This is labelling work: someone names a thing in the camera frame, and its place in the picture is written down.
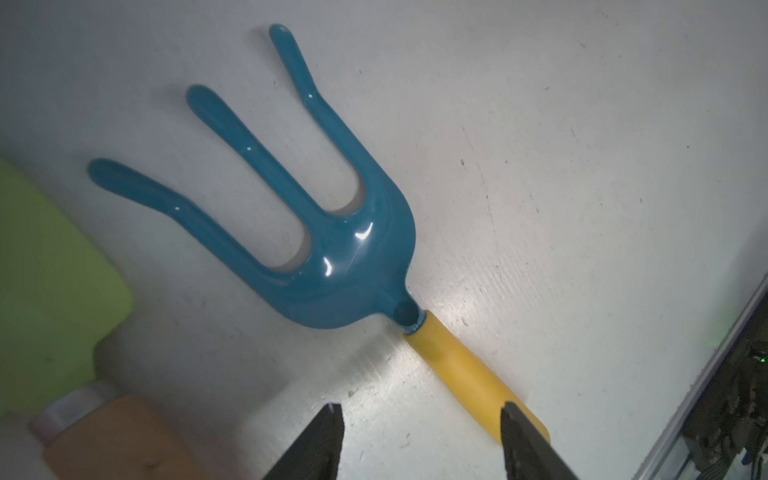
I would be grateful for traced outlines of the green trowel wooden handle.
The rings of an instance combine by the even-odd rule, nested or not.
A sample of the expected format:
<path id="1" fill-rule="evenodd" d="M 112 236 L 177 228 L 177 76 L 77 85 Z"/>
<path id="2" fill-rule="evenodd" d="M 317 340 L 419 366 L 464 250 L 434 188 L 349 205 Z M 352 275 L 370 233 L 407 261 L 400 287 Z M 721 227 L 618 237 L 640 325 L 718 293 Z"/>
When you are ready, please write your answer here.
<path id="1" fill-rule="evenodd" d="M 140 397 L 101 379 L 97 345 L 131 313 L 102 252 L 12 163 L 1 165 L 1 410 L 25 413 L 60 479 L 202 479 Z"/>

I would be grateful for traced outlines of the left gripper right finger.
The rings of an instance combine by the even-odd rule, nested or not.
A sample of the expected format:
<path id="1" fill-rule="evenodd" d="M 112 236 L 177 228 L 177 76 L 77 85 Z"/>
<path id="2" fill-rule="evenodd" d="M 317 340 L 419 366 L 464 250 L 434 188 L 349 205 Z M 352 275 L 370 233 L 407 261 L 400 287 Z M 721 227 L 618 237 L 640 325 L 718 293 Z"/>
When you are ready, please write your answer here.
<path id="1" fill-rule="evenodd" d="M 509 480 L 577 480 L 515 403 L 507 402 L 501 410 L 500 432 Z"/>

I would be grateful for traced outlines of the teal rake yellow handle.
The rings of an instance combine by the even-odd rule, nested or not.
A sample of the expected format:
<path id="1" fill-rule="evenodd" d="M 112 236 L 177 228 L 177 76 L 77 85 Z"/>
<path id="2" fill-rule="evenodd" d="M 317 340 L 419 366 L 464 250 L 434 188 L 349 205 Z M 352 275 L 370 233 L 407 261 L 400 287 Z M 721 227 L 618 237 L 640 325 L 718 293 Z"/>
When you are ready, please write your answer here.
<path id="1" fill-rule="evenodd" d="M 285 318 L 314 329 L 336 329 L 382 314 L 462 407 L 494 439 L 501 412 L 518 396 L 406 287 L 415 251 L 415 221 L 392 179 L 317 89 L 292 32 L 274 24 L 270 40 L 304 107 L 355 169 L 361 205 L 348 214 L 323 209 L 210 88 L 193 85 L 192 112 L 227 143 L 305 226 L 309 251 L 296 267 L 264 266 L 191 200 L 126 165 L 105 158 L 87 172 L 101 188 L 167 215 Z"/>

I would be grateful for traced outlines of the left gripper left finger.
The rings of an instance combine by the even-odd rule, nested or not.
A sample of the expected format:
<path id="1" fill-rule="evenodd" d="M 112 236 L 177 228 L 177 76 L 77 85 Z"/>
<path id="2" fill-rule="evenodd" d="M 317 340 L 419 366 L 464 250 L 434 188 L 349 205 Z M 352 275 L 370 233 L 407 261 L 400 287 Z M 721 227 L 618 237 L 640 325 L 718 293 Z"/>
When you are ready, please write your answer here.
<path id="1" fill-rule="evenodd" d="M 325 404 L 263 479 L 335 480 L 344 434 L 342 405 Z"/>

